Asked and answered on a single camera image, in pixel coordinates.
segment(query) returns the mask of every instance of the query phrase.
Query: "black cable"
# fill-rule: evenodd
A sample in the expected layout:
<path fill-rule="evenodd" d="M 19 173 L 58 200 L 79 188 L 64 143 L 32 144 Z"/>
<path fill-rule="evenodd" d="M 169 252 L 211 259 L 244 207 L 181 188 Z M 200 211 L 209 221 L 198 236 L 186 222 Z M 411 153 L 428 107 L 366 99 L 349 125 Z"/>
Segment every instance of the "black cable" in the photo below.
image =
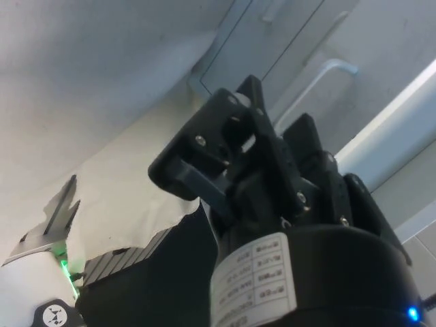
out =
<path fill-rule="evenodd" d="M 436 308 L 436 294 L 433 294 L 426 298 L 424 301 L 422 301 L 422 305 L 427 311 Z"/>

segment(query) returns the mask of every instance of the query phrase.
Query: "metal bar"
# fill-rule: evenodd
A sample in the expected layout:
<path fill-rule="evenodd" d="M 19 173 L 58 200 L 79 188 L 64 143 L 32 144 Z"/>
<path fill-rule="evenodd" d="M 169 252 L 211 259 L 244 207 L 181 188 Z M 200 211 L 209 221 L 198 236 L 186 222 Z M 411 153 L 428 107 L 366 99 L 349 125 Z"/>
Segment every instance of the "metal bar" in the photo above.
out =
<path fill-rule="evenodd" d="M 85 274 L 86 274 L 86 277 L 85 277 L 85 280 L 84 280 L 84 284 L 85 285 L 88 283 L 89 277 L 93 274 L 95 268 L 98 266 L 98 264 L 100 263 L 100 261 L 102 259 L 103 259 L 103 256 L 101 255 L 99 257 L 96 257 L 96 258 L 92 259 L 89 262 L 89 265 L 87 266 L 87 269 L 85 270 Z"/>
<path fill-rule="evenodd" d="M 80 206 L 80 200 L 77 201 L 74 205 L 73 208 L 70 210 L 71 215 L 69 216 L 67 225 L 65 225 L 65 229 L 69 230 L 69 228 L 71 227 L 71 224 L 73 223 L 74 217 L 76 216 L 77 210 L 79 209 Z"/>
<path fill-rule="evenodd" d="M 121 258 L 121 260 L 118 262 L 118 264 L 116 264 L 115 268 L 113 271 L 110 272 L 110 274 L 114 274 L 118 271 L 120 271 L 121 269 L 124 268 L 124 265 L 127 263 L 127 261 L 130 259 L 130 257 L 134 254 L 136 248 L 130 248 L 126 253 L 124 253 L 123 257 Z"/>
<path fill-rule="evenodd" d="M 28 238 L 25 242 L 17 244 L 10 257 L 6 259 L 4 264 L 37 252 L 52 251 L 54 253 L 60 253 L 65 251 L 65 238 L 66 237 L 64 233 Z"/>
<path fill-rule="evenodd" d="M 111 259 L 112 259 L 111 253 L 106 253 L 102 256 L 97 266 L 95 266 L 95 268 L 93 269 L 93 272 L 88 276 L 87 284 L 93 283 L 94 281 L 99 279 L 100 275 L 103 273 L 104 269 L 109 264 Z"/>
<path fill-rule="evenodd" d="M 44 230 L 44 235 L 47 235 L 47 233 L 50 231 L 50 228 L 52 227 L 53 223 L 55 222 L 55 219 L 57 218 L 58 214 L 61 211 L 61 209 L 67 210 L 68 208 L 65 208 L 64 202 L 65 199 L 68 197 L 69 192 L 71 190 L 71 188 L 75 185 L 76 183 L 76 175 L 71 176 L 71 178 L 69 179 L 69 182 L 67 184 L 67 186 L 65 187 L 64 192 L 62 193 L 61 199 L 59 200 L 59 203 L 57 204 L 54 213 L 52 215 L 52 217 L 50 218 L 50 221 L 47 224 L 46 229 Z"/>
<path fill-rule="evenodd" d="M 128 261 L 125 263 L 124 268 L 130 267 L 136 260 L 136 258 L 141 254 L 142 249 L 136 248 L 131 257 L 128 259 Z"/>
<path fill-rule="evenodd" d="M 107 277 L 112 274 L 112 271 L 115 269 L 116 265 L 123 259 L 123 255 L 113 255 L 111 261 L 108 263 L 107 267 L 105 267 L 104 271 L 102 272 L 101 276 L 99 276 L 100 279 L 103 279 L 104 277 Z"/>
<path fill-rule="evenodd" d="M 292 104 L 285 110 L 279 117 L 277 118 L 274 129 L 277 135 L 283 134 L 287 126 L 283 126 L 287 116 L 291 113 L 298 104 L 304 99 L 304 97 L 313 89 L 313 87 L 331 70 L 338 69 L 343 72 L 347 72 L 351 75 L 356 75 L 358 73 L 358 68 L 351 63 L 348 63 L 344 60 L 340 59 L 330 59 L 327 60 L 318 71 L 318 74 L 315 78 L 298 94 L 296 99 L 292 102 Z"/>

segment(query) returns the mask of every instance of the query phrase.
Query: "white wall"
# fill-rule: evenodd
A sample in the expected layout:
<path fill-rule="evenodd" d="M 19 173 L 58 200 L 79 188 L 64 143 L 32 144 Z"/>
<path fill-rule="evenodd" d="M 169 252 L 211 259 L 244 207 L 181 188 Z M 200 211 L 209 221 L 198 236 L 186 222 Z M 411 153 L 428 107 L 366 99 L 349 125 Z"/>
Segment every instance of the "white wall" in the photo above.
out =
<path fill-rule="evenodd" d="M 190 70 L 231 2 L 0 3 L 0 261 L 17 234 L 45 218 L 60 190 L 50 185 L 64 183 Z"/>

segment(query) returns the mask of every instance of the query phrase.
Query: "barcode label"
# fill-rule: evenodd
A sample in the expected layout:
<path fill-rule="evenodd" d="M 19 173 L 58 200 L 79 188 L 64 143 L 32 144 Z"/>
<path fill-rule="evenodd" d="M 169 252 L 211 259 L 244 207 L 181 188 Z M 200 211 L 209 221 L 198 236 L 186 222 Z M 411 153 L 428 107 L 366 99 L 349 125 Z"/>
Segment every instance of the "barcode label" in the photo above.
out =
<path fill-rule="evenodd" d="M 297 308 L 287 237 L 275 233 L 240 247 L 211 279 L 212 327 L 255 327 Z"/>

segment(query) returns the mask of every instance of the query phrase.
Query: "bolt head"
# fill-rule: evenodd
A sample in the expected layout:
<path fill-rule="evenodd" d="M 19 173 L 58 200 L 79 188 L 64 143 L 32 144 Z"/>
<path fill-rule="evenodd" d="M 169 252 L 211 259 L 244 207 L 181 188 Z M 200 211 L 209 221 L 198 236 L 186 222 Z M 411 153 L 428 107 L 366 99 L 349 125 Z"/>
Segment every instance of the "bolt head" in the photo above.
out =
<path fill-rule="evenodd" d="M 233 104 L 238 104 L 238 100 L 233 95 L 229 95 L 228 100 Z"/>
<path fill-rule="evenodd" d="M 349 226 L 349 222 L 348 222 L 348 220 L 347 220 L 345 217 L 341 217 L 339 221 L 340 221 L 341 224 L 344 225 L 345 227 L 348 227 L 348 226 Z"/>
<path fill-rule="evenodd" d="M 297 192 L 297 196 L 298 196 L 298 199 L 300 199 L 300 201 L 302 203 L 306 203 L 307 202 L 306 196 L 302 192 L 300 192 L 300 191 Z"/>
<path fill-rule="evenodd" d="M 200 146 L 206 146 L 206 140 L 205 140 L 204 137 L 202 137 L 201 135 L 197 135 L 197 136 L 196 136 L 196 142 L 197 142 L 198 145 L 200 145 Z"/>

